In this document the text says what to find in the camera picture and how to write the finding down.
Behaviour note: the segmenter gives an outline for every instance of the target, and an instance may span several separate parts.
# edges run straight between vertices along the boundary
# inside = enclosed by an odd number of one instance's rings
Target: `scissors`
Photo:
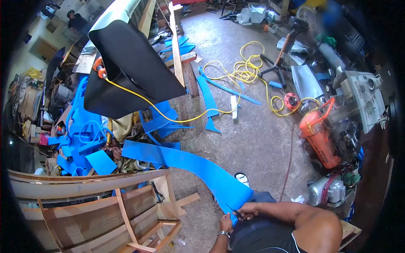
[[[241,215],[240,212],[238,212],[238,211],[235,210],[235,209],[232,209],[228,204],[225,204],[225,205],[227,205],[227,206],[232,210],[232,212],[235,213],[236,217],[240,218],[242,221],[246,221],[246,219]]]

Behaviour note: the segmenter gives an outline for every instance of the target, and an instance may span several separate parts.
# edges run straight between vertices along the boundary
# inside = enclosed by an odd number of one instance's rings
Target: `yellow extension cord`
[[[249,44],[251,44],[251,43],[259,43],[259,44],[262,46],[262,48],[263,48],[263,52],[262,52],[262,53],[264,53],[264,46],[263,46],[260,42],[258,42],[258,41],[251,41],[251,42],[245,44],[245,45],[244,45],[243,47],[241,47],[241,49],[239,50],[239,52],[240,52],[242,58],[243,58],[245,61],[244,61],[244,62],[243,62],[243,61],[236,62],[236,63],[234,64],[234,66],[233,66],[233,72],[232,72],[232,73],[229,73],[229,72],[224,68],[224,66],[222,65],[222,63],[221,63],[220,61],[217,61],[217,60],[214,60],[214,61],[211,61],[211,62],[207,63],[207,64],[203,67],[202,71],[204,71],[204,69],[205,69],[210,63],[212,63],[212,62],[218,62],[218,63],[221,65],[222,69],[226,72],[226,75],[221,76],[221,77],[208,77],[208,76],[207,76],[207,78],[209,78],[209,79],[211,79],[211,80],[220,80],[220,79],[222,79],[222,78],[224,78],[224,77],[228,77],[232,82],[234,82],[234,83],[238,86],[238,89],[239,89],[239,97],[238,97],[237,105],[239,104],[239,101],[240,101],[240,99],[241,99],[241,95],[240,95],[240,94],[242,93],[242,91],[241,91],[241,88],[240,88],[239,84],[238,84],[235,80],[233,80],[232,78],[237,79],[237,80],[241,80],[241,81],[243,81],[243,82],[245,82],[245,83],[252,83],[252,82],[254,82],[254,81],[256,80],[256,78],[258,78],[259,80],[261,80],[262,82],[264,82],[264,85],[265,85],[265,87],[266,87],[267,105],[268,105],[268,107],[270,108],[270,110],[272,110],[272,111],[273,111],[277,116],[279,116],[279,117],[284,117],[284,116],[287,116],[287,115],[292,114],[293,112],[295,112],[295,111],[299,108],[299,106],[300,106],[300,105],[302,104],[302,102],[305,101],[305,100],[313,100],[313,101],[315,101],[315,102],[319,105],[319,102],[318,102],[315,98],[303,98],[303,99],[299,102],[299,104],[296,106],[296,108],[295,108],[293,111],[291,111],[291,112],[289,112],[289,113],[287,113],[287,114],[284,114],[284,115],[278,114],[278,112],[280,112],[280,111],[284,108],[284,102],[283,102],[282,107],[281,107],[280,109],[277,109],[277,110],[275,110],[275,109],[273,108],[273,99],[275,99],[275,98],[278,98],[278,99],[280,99],[280,100],[283,100],[283,99],[281,99],[281,97],[279,97],[279,96],[274,96],[274,97],[271,98],[271,100],[270,100],[270,102],[269,102],[269,90],[268,90],[268,87],[267,87],[267,83],[266,83],[266,81],[264,81],[263,79],[261,79],[261,78],[258,77],[258,73],[260,72],[259,69],[263,66],[263,61],[262,61],[262,59],[260,58],[260,54],[259,54],[259,55],[251,55],[251,56],[249,56],[248,59],[246,59],[246,58],[243,56],[243,54],[242,54],[242,50],[243,50],[247,45],[249,45]],[[255,57],[259,57],[259,59],[260,59],[260,65],[259,65],[259,66],[256,66],[256,65],[254,65],[253,63],[250,62],[250,60],[251,60],[252,58],[255,58]],[[219,109],[211,108],[211,109],[208,109],[208,110],[206,110],[205,112],[201,113],[199,116],[194,117],[194,118],[192,118],[192,119],[187,119],[187,120],[173,120],[173,119],[169,119],[168,117],[166,117],[161,111],[159,111],[159,109],[158,109],[152,102],[150,102],[150,101],[149,101],[147,98],[145,98],[144,96],[142,96],[142,95],[140,95],[140,94],[138,94],[138,93],[136,93],[136,92],[134,92],[134,91],[132,91],[132,90],[129,90],[129,89],[125,88],[125,87],[122,87],[122,86],[120,86],[119,84],[116,84],[115,82],[112,82],[112,81],[108,80],[108,78],[106,78],[106,81],[109,82],[110,84],[112,84],[112,85],[114,85],[114,86],[120,88],[120,89],[123,89],[123,90],[125,90],[125,91],[127,91],[127,92],[129,92],[129,93],[132,93],[132,94],[134,94],[134,95],[136,95],[136,96],[142,98],[143,100],[145,100],[146,102],[148,102],[151,106],[153,106],[165,119],[167,119],[167,120],[169,120],[169,121],[172,121],[172,122],[177,122],[177,123],[190,122],[190,121],[193,121],[193,120],[196,120],[196,119],[200,118],[200,117],[203,116],[205,113],[207,113],[208,111],[211,111],[211,110],[215,110],[215,111],[218,111],[218,112],[221,112],[221,113],[232,113],[232,112],[236,109],[236,107],[235,107],[235,108],[233,108],[231,111],[222,111],[222,110],[219,110]]]

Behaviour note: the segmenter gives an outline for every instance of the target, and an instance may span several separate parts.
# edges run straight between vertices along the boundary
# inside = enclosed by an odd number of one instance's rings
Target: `black upholstery cover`
[[[103,58],[109,80],[154,104],[186,94],[144,34],[133,25],[115,20],[103,29],[91,31],[89,38]],[[91,71],[84,96],[87,111],[118,119],[149,106],[142,98],[115,87]]]

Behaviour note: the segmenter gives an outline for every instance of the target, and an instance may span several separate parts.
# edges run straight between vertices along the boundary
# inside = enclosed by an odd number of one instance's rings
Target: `jeans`
[[[256,191],[253,193],[249,202],[269,202],[276,203],[277,201],[271,196],[268,191]],[[260,229],[262,227],[273,226],[274,221],[272,218],[259,215],[248,221],[238,221],[233,232],[230,235],[229,246],[233,249],[239,240],[242,240],[246,235],[254,230]]]

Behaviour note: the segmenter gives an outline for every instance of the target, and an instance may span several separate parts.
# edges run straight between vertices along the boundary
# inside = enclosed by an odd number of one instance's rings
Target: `red cord reel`
[[[300,99],[294,93],[287,93],[284,97],[284,104],[290,111],[293,111],[298,106],[299,102]]]

